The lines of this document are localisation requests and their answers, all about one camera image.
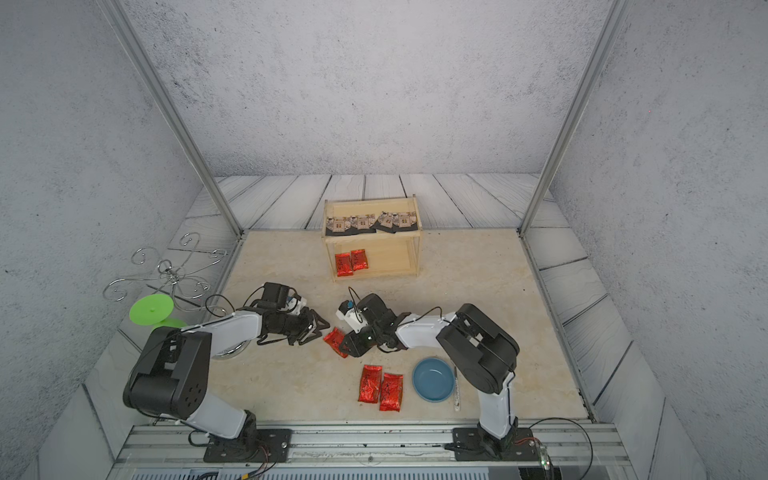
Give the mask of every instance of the metal wire decoration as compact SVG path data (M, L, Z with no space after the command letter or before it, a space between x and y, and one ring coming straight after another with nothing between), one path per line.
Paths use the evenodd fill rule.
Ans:
M189 248L188 245L193 242L194 245ZM180 265L173 265L170 260L164 259L160 252L154 247L142 247L136 250L134 254L131 255L132 264L146 264L148 251L153 252L155 257L158 258L157 264L154 264L152 270L145 273L139 273L137 276L126 276L125 278L112 280L101 292L101 295L110 302L119 302L128 295L128 291L121 288L122 282L156 282L156 284L160 286L157 288L151 287L154 289L154 292L152 293L160 292L170 295L174 301L174 307L177 309L183 310L184 312L205 310L205 304L201 306L193 306L193 304L195 300L201 299L205 296L206 292L210 290L210 283L202 276L196 275L196 273L219 263L227 256L227 251L225 249L216 249L210 252L208 258L212 260L211 263L203 268L188 272L184 265L186 265L192 257L192 253L196 251L195 249L199 243L200 234L198 232L189 232L179 239L179 244L190 250L187 258L185 258ZM210 305L209 308L223 311L224 314L228 313L221 306Z

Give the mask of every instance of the vertical metal pole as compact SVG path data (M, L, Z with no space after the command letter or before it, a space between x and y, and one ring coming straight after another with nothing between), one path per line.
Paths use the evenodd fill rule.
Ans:
M560 162L563 160L565 151L568 148L568 142L571 141L571 137L578 126L578 121L587 107L589 95L592 93L600 73L603 71L614 41L627 17L627 11L631 2L632 0L614 0L611 10L608 12L608 18L606 18L603 30L600 33L600 37L598 37L598 43L594 46L592 56L589 58L587 67L584 69L584 74L581 76L581 82L579 82L578 90L576 90L574 100L571 102L571 108L568 110L568 115L565 117L563 126L560 128L560 133L558 133L558 138L552 147L552 151L549 153L547 163L544 165L541 176L538 178L538 184L533 192L531 203L528 204L528 208L525 210L523 222L518 230L520 237L525 237L528 229L531 228L538 206L544 200L547 189L552 183L552 179L554 179L554 174L557 173L558 167L560 167Z
M192 137L187 130L187 126L184 125L184 121L181 120L181 116L176 110L173 102L170 100L170 95L163 86L163 82L160 80L160 76L155 71L152 63L147 56L147 52L144 51L144 47L141 46L141 42L136 36L136 32L131 23L128 21L128 16L125 14L123 6L120 4L120 0L97 0L104 16L107 17L114 33L118 36L118 40L123 45L125 52L136 67L136 70L141 75L144 83L152 93L157 106L160 108L160 112L168 122L168 126L176 135L176 139L179 140L181 147L184 149L184 153L187 155L192 167L197 172L197 175L202 180L203 185L210 193L210 197L214 200L214 203L218 207L219 211L224 216L227 224L234 231L235 235L240 238L243 235L243 228L240 226L240 222L232 213L227 199L219 190L217 182L214 180L214 176L211 175L208 166L203 160L203 155L197 148L197 145L192 140Z

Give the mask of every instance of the blue bowl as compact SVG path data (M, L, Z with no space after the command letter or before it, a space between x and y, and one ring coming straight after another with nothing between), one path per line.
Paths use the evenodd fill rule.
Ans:
M441 359L423 359L413 369L413 388L427 402L442 402L453 393L453 368Z

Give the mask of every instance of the mounting plate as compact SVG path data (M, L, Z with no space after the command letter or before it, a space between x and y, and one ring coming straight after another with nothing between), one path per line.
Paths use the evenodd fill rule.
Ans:
M259 429L256 432L256 438L263 442L257 443L266 445L269 450L270 455L269 458L266 458L267 462L284 463L288 459L290 437L290 429ZM217 442L214 439L208 442L208 448L203 456L203 462L206 463L261 463L264 461L262 449L257 449L255 453L245 453L242 448L238 448L236 445L233 447L226 442Z
M538 449L536 445L524 442L515 445L521 439L533 437L531 429L518 428L511 445L502 452L501 458L493 458L480 445L480 435L477 428L453 429L454 456L457 462L538 462Z

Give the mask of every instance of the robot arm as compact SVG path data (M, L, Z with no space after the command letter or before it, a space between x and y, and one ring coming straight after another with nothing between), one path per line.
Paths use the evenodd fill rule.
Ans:
M260 289L261 298L224 318L185 329L155 329L128 378L123 403L219 439L240 438L249 413L207 391L210 358L232 356L253 339L261 345L277 341L266 340L271 333L303 345L330 327L295 290L290 295L292 288L265 283Z
M339 349L362 356L373 346L412 349L442 347L456 368L478 390L481 435L502 450L515 433L512 384L520 347L479 308L465 303L447 315L396 316L378 295L357 304L344 302L336 313L355 330Z
M320 331L329 328L328 322L309 310L295 290L289 296L290 290L266 283L261 299L222 319L186 329L155 329L129 376L124 404L209 432L212 436L205 458L211 461L221 462L222 452L227 454L226 462L257 460L260 445L279 432L257 431L253 413L235 409L207 391L210 358L231 353L252 339L261 345L271 343L274 340L266 340L270 333L284 335L291 345L320 337ZM373 293L357 304L343 303L336 315L355 330L339 349L355 357L373 346L442 347L478 390L481 447L500 458L499 453L515 437L511 388L520 352L503 329L471 303L445 316L396 316ZM278 445L289 445L290 431L281 435L286 441ZM280 449L273 447L273 452ZM285 458L285 449L283 446L282 457L270 461L284 461L279 458Z

